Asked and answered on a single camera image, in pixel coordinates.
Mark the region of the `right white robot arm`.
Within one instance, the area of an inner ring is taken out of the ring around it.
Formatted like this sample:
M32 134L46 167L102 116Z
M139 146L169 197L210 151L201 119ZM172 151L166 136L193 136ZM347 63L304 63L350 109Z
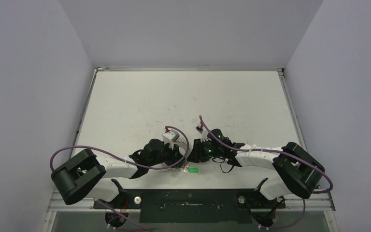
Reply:
M220 129L203 131L195 139L187 161L207 162L220 158L233 167L259 167L277 172L267 177L254 193L255 204L268 206L275 198L294 194L308 199L325 173L325 168L295 142L276 148L256 147L232 142Z

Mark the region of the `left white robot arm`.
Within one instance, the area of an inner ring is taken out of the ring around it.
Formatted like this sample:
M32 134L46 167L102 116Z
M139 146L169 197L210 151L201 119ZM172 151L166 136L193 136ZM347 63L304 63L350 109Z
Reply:
M51 179L67 205L93 198L119 208L124 204L125 195L117 178L136 179L150 170L178 168L186 160L186 153L181 153L178 144L159 139L150 140L128 159L96 147L81 145L79 148L78 154L59 167L50 167Z

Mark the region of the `metal disc with keyrings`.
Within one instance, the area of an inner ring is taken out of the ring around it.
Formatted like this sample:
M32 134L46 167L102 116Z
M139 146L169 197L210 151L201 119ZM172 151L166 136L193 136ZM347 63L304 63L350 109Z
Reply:
M173 172L183 170L183 171L186 172L187 169L188 169L187 157L189 156L189 154L192 151L192 145L190 144L190 142L187 142L186 139L183 139L183 138L177 139L174 142L174 144L177 146L178 151L175 151L175 153L171 152L172 156L171 157L168 156L168 157L165 158L165 161L163 162L163 166L173 165L181 157L183 157L185 155L185 158L183 158L180 163L178 163L175 166L170 167L169 170L171 170Z

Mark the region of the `green key tag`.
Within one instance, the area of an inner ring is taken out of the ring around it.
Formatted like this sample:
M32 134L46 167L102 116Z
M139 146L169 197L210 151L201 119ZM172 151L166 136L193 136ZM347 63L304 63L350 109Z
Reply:
M196 173L199 172L199 169L196 168L196 167L191 167L191 168L188 169L188 172L192 173L192 174L196 174Z

